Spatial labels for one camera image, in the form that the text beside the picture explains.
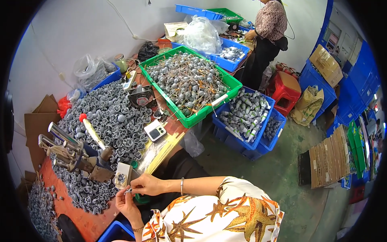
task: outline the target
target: black pants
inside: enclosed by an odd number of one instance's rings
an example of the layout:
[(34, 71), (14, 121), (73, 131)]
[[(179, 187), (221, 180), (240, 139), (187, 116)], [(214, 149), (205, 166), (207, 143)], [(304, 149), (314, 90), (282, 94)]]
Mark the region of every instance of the black pants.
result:
[(253, 90), (258, 90), (262, 76), (269, 65), (270, 61), (278, 55), (279, 48), (271, 43), (268, 39), (257, 38), (257, 46), (254, 49), (251, 57), (254, 56), (252, 67), (246, 73), (246, 76), (242, 80), (242, 84)]
[[(193, 159), (184, 149), (179, 150), (176, 154), (171, 157), (165, 172), (159, 176), (159, 179), (181, 179), (184, 177), (198, 178), (198, 177), (209, 177), (210, 175), (203, 169), (199, 163)], [(180, 192), (170, 192), (160, 194), (154, 197), (150, 197), (151, 201), (148, 204), (138, 206), (141, 211), (141, 217), (144, 224), (149, 222), (153, 216), (151, 209), (164, 210), (173, 200), (180, 197)]]

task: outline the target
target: red plastic bag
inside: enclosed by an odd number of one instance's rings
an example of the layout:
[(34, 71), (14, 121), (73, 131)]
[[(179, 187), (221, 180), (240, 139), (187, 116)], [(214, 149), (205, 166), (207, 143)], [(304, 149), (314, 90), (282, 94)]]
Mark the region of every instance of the red plastic bag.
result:
[(57, 109), (57, 113), (59, 113), (61, 118), (64, 118), (67, 113), (67, 109), (71, 108), (71, 103), (67, 100), (67, 96), (59, 100), (58, 108), (59, 109)]

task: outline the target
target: wooden workbench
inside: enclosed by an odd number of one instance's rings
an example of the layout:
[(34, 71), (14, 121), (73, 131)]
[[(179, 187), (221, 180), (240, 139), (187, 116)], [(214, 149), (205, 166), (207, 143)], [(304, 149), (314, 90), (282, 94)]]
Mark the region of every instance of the wooden workbench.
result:
[[(161, 46), (161, 48), (164, 47), (171, 47), (171, 45)], [(149, 85), (149, 82), (141, 74), (141, 69), (137, 69), (137, 76), (134, 81), (136, 81), (137, 84), (142, 84), (143, 86)], [(172, 114), (173, 112), (167, 107), (165, 99), (154, 87), (152, 88), (159, 105), (163, 109), (167, 108)], [(165, 129), (171, 135), (173, 135), (174, 133), (181, 134), (188, 130), (181, 124), (181, 122), (177, 121), (177, 117), (175, 115), (174, 119), (168, 119), (168, 123), (165, 126)], [(99, 215), (86, 213), (81, 208), (75, 208), (72, 205), (72, 199), (67, 194), (67, 188), (65, 184), (62, 180), (57, 178), (54, 171), (52, 170), (51, 160), (49, 157), (46, 157), (44, 163), (42, 164), (40, 172), (43, 174), (43, 180), (45, 182), (46, 187), (49, 187), (51, 185), (55, 186), (57, 199), (54, 201), (54, 204), (57, 216), (59, 216), (60, 214), (67, 215), (78, 228), (86, 242), (95, 242), (118, 215), (119, 211), (115, 207), (115, 197), (108, 202), (109, 208), (103, 210), (103, 213)]]

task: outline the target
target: patterned shirt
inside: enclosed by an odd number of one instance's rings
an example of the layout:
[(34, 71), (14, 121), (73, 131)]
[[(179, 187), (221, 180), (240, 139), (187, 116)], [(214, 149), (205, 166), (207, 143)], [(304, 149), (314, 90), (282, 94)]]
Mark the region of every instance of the patterned shirt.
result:
[(262, 189), (235, 177), (216, 196), (185, 195), (153, 213), (143, 242), (276, 242), (284, 216)]
[(258, 11), (255, 18), (255, 28), (260, 36), (269, 39), (272, 43), (284, 36), (288, 27), (284, 6), (277, 1), (271, 0)]

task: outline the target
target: worker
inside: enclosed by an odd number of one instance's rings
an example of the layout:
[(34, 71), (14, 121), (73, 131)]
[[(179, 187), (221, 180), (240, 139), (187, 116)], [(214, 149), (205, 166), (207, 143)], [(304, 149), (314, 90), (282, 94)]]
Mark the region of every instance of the worker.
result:
[[(124, 189), (116, 195), (116, 207), (129, 220), (136, 242), (276, 241), (284, 213), (260, 188), (235, 177), (210, 177), (181, 146), (166, 172), (173, 173), (171, 180), (144, 173), (126, 187), (133, 188), (131, 194)], [(147, 213), (146, 205), (134, 204), (135, 194), (153, 196), (158, 203)]]
[(367, 125), (368, 137), (372, 137), (373, 139), (375, 139), (376, 132), (379, 130), (379, 126), (380, 126), (380, 119), (375, 121), (374, 118), (371, 118), (368, 121), (368, 125)]
[(258, 11), (255, 19), (255, 30), (250, 30), (246, 40), (254, 40), (254, 62), (247, 70), (243, 84), (258, 90), (262, 76), (269, 63), (274, 60), (280, 50), (288, 49), (288, 40), (284, 36), (288, 27), (286, 12), (280, 0), (260, 0), (265, 6)]

